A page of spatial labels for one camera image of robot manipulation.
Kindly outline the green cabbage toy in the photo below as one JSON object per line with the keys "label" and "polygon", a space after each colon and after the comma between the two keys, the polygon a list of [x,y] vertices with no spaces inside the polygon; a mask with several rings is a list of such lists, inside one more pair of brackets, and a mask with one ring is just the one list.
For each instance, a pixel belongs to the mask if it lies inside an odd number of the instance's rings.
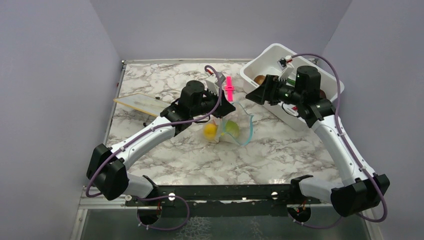
{"label": "green cabbage toy", "polygon": [[236,122],[228,120],[225,123],[224,132],[230,134],[234,138],[238,138],[240,136],[240,127]]}

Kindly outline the clear zip top bag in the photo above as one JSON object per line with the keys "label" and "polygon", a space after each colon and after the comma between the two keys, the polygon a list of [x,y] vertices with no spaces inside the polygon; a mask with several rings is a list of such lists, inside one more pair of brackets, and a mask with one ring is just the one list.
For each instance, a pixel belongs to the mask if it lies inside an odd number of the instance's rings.
{"label": "clear zip top bag", "polygon": [[254,115],[248,113],[240,102],[233,102],[235,111],[222,117],[212,117],[202,124],[199,135],[211,143],[227,142],[246,146],[253,136]]}

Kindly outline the dark maroon plum toy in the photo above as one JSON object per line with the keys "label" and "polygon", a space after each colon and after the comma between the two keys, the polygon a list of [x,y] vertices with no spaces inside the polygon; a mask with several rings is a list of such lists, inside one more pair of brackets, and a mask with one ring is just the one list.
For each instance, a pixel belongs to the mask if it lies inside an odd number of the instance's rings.
{"label": "dark maroon plum toy", "polygon": [[327,99],[327,95],[322,89],[319,91],[319,97],[321,99]]}

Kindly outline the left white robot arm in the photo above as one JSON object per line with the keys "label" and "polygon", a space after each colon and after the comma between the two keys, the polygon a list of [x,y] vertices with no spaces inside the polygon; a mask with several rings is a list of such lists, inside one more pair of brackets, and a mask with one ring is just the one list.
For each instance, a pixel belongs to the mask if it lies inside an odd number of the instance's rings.
{"label": "left white robot arm", "polygon": [[169,140],[203,119],[214,116],[222,118],[235,111],[226,99],[223,83],[225,79],[198,80],[186,83],[180,97],[166,107],[149,125],[122,142],[111,147],[99,144],[93,150],[86,176],[89,180],[85,194],[96,187],[99,194],[111,201],[121,195],[138,197],[144,205],[157,200],[155,183],[147,176],[128,173],[130,167],[143,155],[162,142]]}

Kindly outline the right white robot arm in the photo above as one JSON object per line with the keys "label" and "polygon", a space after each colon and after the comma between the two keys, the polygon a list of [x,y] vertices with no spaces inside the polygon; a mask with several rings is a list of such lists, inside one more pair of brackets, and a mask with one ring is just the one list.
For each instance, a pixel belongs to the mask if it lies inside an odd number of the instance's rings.
{"label": "right white robot arm", "polygon": [[289,199],[300,204],[308,197],[332,204],[342,217],[358,214],[378,206],[388,190],[390,181],[378,175],[354,149],[336,108],[320,96],[321,74],[316,67],[300,66],[296,70],[295,85],[290,86],[277,75],[266,75],[263,83],[246,95],[259,105],[279,103],[297,107],[298,116],[320,138],[333,159],[342,183],[337,185],[305,175],[291,180]]}

